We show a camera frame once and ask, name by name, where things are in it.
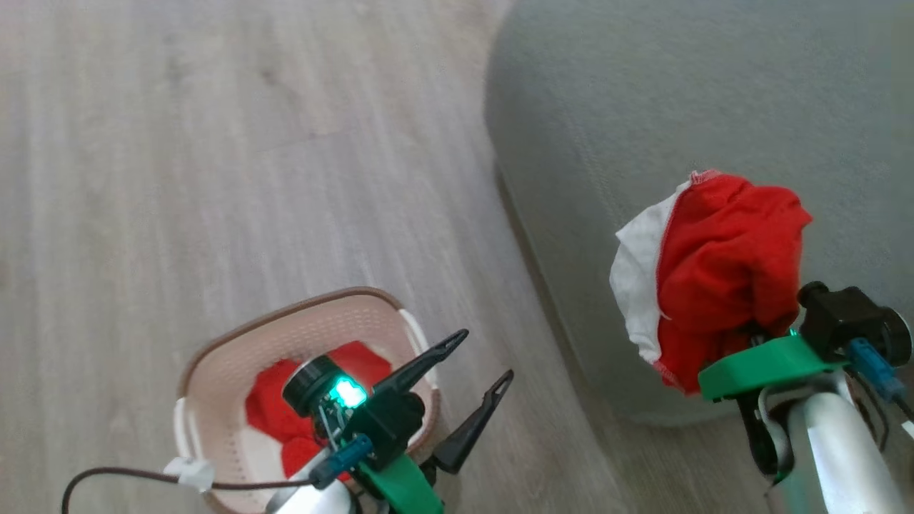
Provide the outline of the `grey fabric sofa seat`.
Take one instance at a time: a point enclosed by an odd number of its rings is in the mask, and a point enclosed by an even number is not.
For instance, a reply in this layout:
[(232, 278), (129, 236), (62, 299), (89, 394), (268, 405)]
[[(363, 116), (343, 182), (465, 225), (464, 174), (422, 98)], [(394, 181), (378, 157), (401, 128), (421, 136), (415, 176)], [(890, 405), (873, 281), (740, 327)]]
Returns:
[(608, 285), (631, 218), (692, 171), (789, 188), (803, 280), (914, 326), (914, 0), (517, 0), (494, 44), (496, 165), (604, 410), (728, 414), (663, 386)]

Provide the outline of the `plain red garment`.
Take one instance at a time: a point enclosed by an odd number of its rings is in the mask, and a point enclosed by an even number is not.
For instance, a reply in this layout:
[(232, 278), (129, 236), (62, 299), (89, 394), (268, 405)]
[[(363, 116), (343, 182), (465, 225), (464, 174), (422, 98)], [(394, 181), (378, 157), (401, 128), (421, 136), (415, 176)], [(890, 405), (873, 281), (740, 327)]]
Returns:
[[(329, 352), (343, 371), (360, 386), (371, 388), (392, 371), (391, 362), (366, 347), (351, 341)], [(300, 417), (283, 399), (281, 391), (288, 378), (300, 367), (294, 359), (280, 359), (258, 374), (247, 396), (248, 424), (281, 445), (283, 472), (291, 478), (322, 449), (323, 436), (316, 435), (313, 418)]]

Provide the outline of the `red and white garment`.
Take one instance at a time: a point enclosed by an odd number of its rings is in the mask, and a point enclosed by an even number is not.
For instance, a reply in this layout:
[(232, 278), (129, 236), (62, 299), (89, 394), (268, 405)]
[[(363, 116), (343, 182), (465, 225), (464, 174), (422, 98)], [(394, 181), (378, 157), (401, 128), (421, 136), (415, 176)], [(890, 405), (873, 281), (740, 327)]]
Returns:
[(608, 283), (666, 386), (698, 394), (700, 371), (748, 348), (751, 328), (787, 333), (810, 222), (790, 189), (705, 170), (617, 232)]

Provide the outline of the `black round actuator cap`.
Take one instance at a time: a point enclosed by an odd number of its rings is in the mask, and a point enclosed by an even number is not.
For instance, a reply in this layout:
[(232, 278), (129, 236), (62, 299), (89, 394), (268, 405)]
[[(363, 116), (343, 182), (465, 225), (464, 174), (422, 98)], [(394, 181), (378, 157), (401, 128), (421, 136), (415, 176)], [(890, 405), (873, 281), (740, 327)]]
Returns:
[(300, 418), (316, 417), (320, 410), (342, 413), (368, 400), (368, 391), (328, 356), (301, 364), (286, 381), (281, 396)]
[(887, 362), (895, 368), (904, 367), (914, 357), (914, 336), (907, 321), (891, 307), (881, 307), (881, 348)]

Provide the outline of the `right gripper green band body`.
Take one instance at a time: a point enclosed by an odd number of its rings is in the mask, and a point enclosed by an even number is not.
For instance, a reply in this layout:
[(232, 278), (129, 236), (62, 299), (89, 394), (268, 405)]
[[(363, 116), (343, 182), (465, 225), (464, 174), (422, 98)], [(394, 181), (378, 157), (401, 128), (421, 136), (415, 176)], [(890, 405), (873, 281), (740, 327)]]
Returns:
[(848, 359), (827, 361), (802, 336), (789, 335), (719, 359), (698, 374), (698, 385), (703, 399), (720, 401), (847, 365)]

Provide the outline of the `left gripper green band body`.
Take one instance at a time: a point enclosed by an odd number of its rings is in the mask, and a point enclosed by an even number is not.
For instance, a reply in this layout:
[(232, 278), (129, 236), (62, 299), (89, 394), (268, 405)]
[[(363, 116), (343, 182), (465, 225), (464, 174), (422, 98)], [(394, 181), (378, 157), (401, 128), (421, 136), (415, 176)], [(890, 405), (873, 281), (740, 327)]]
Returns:
[(395, 514), (444, 514), (443, 501), (433, 485), (405, 453), (393, 458), (380, 471), (362, 462), (357, 465), (357, 473)]

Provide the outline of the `cream perforated laundry basket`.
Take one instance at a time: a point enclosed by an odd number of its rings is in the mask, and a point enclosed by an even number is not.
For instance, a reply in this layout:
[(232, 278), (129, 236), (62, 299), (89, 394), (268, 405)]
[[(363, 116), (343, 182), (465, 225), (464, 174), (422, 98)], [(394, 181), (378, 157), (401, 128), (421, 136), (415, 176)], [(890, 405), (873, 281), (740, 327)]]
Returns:
[[(221, 514), (266, 514), (268, 501), (290, 484), (280, 443), (247, 422), (246, 400), (258, 374), (280, 359), (304, 364), (351, 341), (388, 359), (391, 372), (436, 345), (395, 297), (363, 287), (268, 313), (216, 339), (192, 359), (174, 406), (174, 436), (180, 458), (206, 460), (215, 469), (213, 488), (202, 493), (212, 508)], [(421, 447), (438, 416), (435, 368), (413, 390), (424, 401), (426, 415), (407, 453), (421, 464)], [(349, 476), (343, 481), (360, 503), (369, 500)]]

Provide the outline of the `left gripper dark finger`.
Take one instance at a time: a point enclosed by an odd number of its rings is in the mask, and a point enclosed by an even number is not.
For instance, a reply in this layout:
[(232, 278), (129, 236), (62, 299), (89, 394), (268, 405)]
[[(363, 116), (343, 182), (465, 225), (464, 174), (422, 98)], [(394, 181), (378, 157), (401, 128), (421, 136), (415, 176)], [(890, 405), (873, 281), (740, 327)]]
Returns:
[(506, 371), (484, 394), (482, 403), (450, 435), (438, 443), (432, 452), (434, 468), (456, 475), (486, 429), (496, 412), (507, 388), (515, 378), (515, 371)]
[(403, 396), (411, 393), (417, 384), (432, 368), (445, 361), (469, 336), (468, 329), (460, 329), (426, 349), (398, 370), (383, 378), (373, 388), (373, 397)]

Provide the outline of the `left black round actuator cap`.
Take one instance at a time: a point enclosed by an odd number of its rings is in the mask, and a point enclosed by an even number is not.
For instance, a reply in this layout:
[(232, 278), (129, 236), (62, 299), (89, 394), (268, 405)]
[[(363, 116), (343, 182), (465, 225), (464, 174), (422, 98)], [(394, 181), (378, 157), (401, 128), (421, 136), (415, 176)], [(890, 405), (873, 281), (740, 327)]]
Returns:
[(342, 413), (368, 400), (368, 391), (328, 356), (301, 364), (286, 381), (281, 396), (300, 418), (316, 417), (320, 410)]

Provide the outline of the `right black round actuator cap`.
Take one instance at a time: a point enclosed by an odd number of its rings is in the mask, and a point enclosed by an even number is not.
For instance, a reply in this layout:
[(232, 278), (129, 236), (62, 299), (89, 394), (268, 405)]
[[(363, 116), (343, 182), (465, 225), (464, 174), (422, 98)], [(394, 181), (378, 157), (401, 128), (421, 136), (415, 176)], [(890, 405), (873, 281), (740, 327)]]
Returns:
[(881, 307), (881, 348), (887, 362), (895, 368), (904, 367), (914, 357), (914, 336), (907, 321), (891, 307)]

